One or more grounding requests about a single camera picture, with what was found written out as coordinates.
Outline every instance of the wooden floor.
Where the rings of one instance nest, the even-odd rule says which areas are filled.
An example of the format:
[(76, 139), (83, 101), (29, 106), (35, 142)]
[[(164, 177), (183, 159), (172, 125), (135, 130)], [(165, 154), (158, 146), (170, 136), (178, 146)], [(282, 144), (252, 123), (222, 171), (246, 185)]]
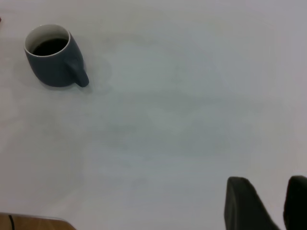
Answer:
[[(15, 230), (76, 230), (71, 224), (56, 219), (13, 215)], [(9, 214), (0, 213), (0, 230), (12, 230)]]

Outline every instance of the white table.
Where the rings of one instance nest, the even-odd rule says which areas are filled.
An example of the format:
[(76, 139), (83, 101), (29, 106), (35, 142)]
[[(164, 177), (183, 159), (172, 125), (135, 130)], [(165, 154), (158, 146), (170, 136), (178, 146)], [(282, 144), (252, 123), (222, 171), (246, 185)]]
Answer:
[[(307, 2), (1, 0), (0, 211), (78, 230), (222, 230), (229, 176), (282, 228), (307, 168)], [(68, 28), (90, 85), (52, 89), (23, 39)]]

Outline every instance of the mug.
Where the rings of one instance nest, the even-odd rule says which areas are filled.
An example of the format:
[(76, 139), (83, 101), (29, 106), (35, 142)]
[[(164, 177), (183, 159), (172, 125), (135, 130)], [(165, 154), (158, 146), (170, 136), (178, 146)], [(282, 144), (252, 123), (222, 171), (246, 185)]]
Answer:
[[(46, 53), (37, 53), (42, 47)], [(81, 87), (88, 85), (80, 49), (64, 27), (55, 24), (37, 27), (24, 40), (24, 50), (34, 74), (44, 84), (53, 87), (73, 83)]]

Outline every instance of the coffee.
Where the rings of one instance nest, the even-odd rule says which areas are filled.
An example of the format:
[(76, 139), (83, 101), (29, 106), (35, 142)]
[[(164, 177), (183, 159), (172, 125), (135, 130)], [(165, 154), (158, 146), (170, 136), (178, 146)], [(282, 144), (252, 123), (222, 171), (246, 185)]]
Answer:
[(61, 51), (68, 43), (67, 39), (55, 38), (43, 42), (32, 52), (34, 55), (38, 56), (48, 56)]

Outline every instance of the mug handle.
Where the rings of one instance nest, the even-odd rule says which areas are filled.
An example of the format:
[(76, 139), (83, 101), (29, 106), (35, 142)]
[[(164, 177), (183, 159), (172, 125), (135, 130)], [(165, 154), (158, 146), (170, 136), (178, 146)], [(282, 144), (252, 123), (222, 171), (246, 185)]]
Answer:
[(77, 85), (79, 85), (80, 87), (85, 87), (88, 85), (89, 80), (86, 75), (86, 72), (77, 59), (65, 60), (65, 67), (68, 72), (73, 76)]

